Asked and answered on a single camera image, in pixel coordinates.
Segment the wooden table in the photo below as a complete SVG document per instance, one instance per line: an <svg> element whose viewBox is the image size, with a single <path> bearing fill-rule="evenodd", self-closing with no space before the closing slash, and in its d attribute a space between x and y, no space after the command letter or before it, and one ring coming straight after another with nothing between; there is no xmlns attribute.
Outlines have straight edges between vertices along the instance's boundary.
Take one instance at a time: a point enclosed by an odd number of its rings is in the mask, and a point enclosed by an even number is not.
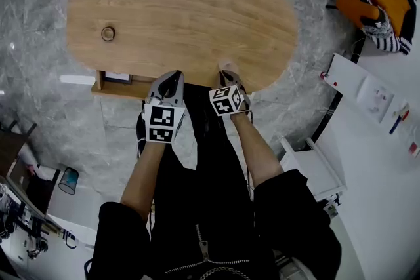
<svg viewBox="0 0 420 280"><path fill-rule="evenodd" d="M112 41L101 31L115 29ZM218 63L236 63L249 92L275 82L297 43L287 0L69 0L68 48L100 71L129 73L132 85L103 82L94 93L144 98L150 82L181 70L187 83L214 87Z"/></svg>

